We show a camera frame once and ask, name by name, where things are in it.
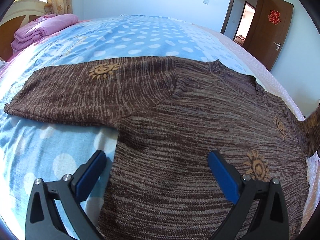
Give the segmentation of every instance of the door lock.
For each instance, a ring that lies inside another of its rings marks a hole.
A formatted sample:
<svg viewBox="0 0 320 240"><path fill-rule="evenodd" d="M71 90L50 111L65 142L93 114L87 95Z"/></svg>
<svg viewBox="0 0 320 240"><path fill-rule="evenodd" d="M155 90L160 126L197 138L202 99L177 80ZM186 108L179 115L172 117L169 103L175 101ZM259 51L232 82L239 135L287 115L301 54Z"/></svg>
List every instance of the door lock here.
<svg viewBox="0 0 320 240"><path fill-rule="evenodd" d="M277 45L276 50L279 50L281 43L280 43L280 42L279 42L279 43L275 43L275 42L273 42L273 43Z"/></svg>

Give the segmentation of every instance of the yellow sun-shaped applique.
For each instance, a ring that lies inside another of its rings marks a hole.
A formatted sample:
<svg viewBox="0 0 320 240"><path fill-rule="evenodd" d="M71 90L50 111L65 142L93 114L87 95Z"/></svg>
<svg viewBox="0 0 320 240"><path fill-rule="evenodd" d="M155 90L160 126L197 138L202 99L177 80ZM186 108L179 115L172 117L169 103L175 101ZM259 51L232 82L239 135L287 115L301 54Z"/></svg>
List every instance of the yellow sun-shaped applique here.
<svg viewBox="0 0 320 240"><path fill-rule="evenodd" d="M251 175L253 179L258 179L268 182L270 180L270 169L268 168L268 162L265 161L264 155L259 155L259 152L252 150L251 153L247 153L250 161L246 161L243 165L249 166L249 169L245 174Z"/></svg>
<svg viewBox="0 0 320 240"><path fill-rule="evenodd" d="M94 79L94 78L99 79L101 76L106 79L107 78L107 74L108 75L113 75L113 71L114 70L118 70L119 67L120 67L120 65L118 63L115 63L115 64L108 64L108 63L99 64L99 65L96 65L94 68L90 69L89 76L91 76L92 79Z"/></svg>
<svg viewBox="0 0 320 240"><path fill-rule="evenodd" d="M275 120L275 124L277 126L277 129L281 133L282 139L285 140L287 138L287 134L285 132L285 127L284 127L283 123L277 117L274 117L273 119Z"/></svg>

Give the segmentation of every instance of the wooden headboard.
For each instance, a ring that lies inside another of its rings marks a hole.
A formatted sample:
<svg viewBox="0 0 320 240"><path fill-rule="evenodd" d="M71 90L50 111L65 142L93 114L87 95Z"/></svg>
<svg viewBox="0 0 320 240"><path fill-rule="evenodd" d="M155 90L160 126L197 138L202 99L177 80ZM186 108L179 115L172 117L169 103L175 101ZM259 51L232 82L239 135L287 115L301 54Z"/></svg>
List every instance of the wooden headboard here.
<svg viewBox="0 0 320 240"><path fill-rule="evenodd" d="M0 58L8 60L13 55L11 42L14 40L14 32L45 15L45 5L45 2L39 0L19 0L11 5L0 22Z"/></svg>

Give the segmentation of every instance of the silver bolt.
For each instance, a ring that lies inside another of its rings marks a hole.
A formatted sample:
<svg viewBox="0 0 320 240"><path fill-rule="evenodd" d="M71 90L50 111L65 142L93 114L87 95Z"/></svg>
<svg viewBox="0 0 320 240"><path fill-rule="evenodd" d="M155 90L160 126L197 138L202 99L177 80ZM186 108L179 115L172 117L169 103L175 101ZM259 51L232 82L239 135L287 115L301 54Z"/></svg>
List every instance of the silver bolt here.
<svg viewBox="0 0 320 240"><path fill-rule="evenodd" d="M40 179L40 178L37 178L37 179L35 180L35 184L36 184L36 185L39 185L41 182L42 182L42 179Z"/></svg>
<svg viewBox="0 0 320 240"><path fill-rule="evenodd" d="M66 174L66 175L64 175L63 177L62 177L62 179L64 180L64 181L68 181L68 180L71 180L71 174Z"/></svg>
<svg viewBox="0 0 320 240"><path fill-rule="evenodd" d="M279 179L272 179L272 183L278 185L280 183Z"/></svg>
<svg viewBox="0 0 320 240"><path fill-rule="evenodd" d="M243 175L242 175L242 179L245 180L245 181L248 181L248 180L251 179L251 177L250 177L250 175L248 175L248 174L243 174Z"/></svg>

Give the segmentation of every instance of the brown wooden door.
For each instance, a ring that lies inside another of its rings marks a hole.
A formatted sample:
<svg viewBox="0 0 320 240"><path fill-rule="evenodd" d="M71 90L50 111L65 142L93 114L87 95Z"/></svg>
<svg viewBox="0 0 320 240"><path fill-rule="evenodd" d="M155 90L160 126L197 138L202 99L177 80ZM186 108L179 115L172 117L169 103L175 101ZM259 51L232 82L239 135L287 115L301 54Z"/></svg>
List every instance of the brown wooden door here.
<svg viewBox="0 0 320 240"><path fill-rule="evenodd" d="M269 71L273 67L287 36L293 5L283 0L258 0L245 48Z"/></svg>

